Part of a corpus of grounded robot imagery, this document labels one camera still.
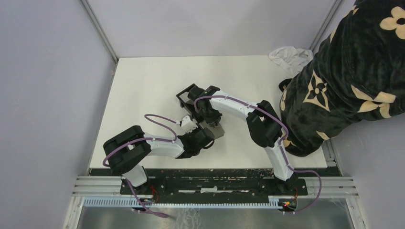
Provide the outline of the black plastic card box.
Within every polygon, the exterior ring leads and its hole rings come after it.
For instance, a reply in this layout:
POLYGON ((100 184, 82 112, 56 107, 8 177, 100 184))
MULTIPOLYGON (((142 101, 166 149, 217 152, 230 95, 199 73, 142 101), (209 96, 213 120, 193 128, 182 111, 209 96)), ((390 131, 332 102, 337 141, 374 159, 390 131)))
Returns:
POLYGON ((197 112, 195 110, 194 100, 202 92, 204 92, 204 89, 198 87, 196 84, 193 83, 176 95, 177 99, 180 102, 181 108, 184 108, 189 113, 189 115, 199 124, 206 121, 206 116, 203 114, 203 111, 197 112))

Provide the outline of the grey leather card holder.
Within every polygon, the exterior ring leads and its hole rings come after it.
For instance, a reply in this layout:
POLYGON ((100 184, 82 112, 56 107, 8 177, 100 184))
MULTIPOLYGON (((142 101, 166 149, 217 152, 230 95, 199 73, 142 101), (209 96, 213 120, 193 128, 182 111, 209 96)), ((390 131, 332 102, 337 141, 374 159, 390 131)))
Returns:
POLYGON ((208 128, 213 133, 214 139, 221 138, 225 134, 225 131, 220 124, 218 126, 209 126, 206 122, 203 122, 201 126, 203 128, 208 128))

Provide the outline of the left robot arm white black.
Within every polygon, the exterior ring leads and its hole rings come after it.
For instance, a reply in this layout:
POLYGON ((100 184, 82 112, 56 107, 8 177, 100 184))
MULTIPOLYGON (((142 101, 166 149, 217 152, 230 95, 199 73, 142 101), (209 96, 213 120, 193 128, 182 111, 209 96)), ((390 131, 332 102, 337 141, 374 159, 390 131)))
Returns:
POLYGON ((198 127, 190 133, 174 138, 154 136, 143 132, 139 125, 130 127, 103 144, 106 154, 103 165, 114 176, 122 176, 139 194, 149 191, 150 181, 140 162, 147 156, 167 156, 188 159, 214 143, 214 134, 208 128, 198 127))

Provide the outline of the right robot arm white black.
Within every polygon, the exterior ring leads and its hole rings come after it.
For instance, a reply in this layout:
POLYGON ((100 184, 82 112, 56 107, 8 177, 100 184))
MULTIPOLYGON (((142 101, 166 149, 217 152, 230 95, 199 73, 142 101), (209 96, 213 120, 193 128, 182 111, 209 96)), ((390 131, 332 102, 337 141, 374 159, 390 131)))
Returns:
POLYGON ((289 163, 283 146, 283 134, 288 133, 288 129, 280 121, 270 102, 263 100, 254 103, 241 100, 215 86, 203 89, 192 84, 184 93, 187 98, 182 106, 199 124, 219 127, 223 112, 244 121, 251 139, 264 148, 273 166, 274 176, 278 179, 277 191, 287 195, 295 189, 298 176, 289 163))

